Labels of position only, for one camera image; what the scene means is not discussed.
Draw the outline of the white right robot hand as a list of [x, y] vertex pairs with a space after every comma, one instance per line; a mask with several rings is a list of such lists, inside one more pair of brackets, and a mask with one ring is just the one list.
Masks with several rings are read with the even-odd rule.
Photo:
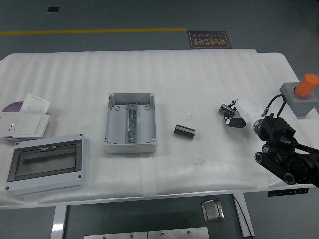
[[264, 120], [264, 109], [261, 104], [250, 100], [236, 99], [229, 105], [222, 104], [219, 112], [223, 115], [225, 124], [233, 128], [244, 128], [249, 125], [255, 130]]

